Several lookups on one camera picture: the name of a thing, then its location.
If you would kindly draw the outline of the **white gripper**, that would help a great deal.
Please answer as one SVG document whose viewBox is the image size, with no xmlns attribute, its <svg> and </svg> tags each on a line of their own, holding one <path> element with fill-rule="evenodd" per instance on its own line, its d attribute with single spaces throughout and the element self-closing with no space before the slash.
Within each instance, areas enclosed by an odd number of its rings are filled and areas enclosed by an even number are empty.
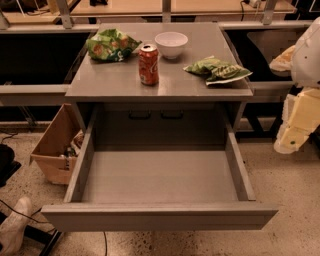
<svg viewBox="0 0 320 256">
<path fill-rule="evenodd" d="M 287 48 L 270 62 L 269 67 L 279 72 L 290 71 L 294 50 L 294 45 Z M 306 87 L 297 96 L 288 94 L 282 120 L 284 124 L 279 128 L 274 149 L 280 154 L 292 154 L 320 125 L 320 90 Z"/>
</svg>

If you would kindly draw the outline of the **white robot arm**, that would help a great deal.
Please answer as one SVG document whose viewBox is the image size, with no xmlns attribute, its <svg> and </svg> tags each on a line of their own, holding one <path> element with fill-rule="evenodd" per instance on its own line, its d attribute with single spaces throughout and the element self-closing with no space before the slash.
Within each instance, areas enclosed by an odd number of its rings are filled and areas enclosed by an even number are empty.
<svg viewBox="0 0 320 256">
<path fill-rule="evenodd" d="M 297 40 L 271 61 L 275 71 L 290 71 L 302 91 L 288 94 L 283 105 L 282 124 L 274 149 L 281 154 L 298 151 L 320 125 L 320 17 Z"/>
</svg>

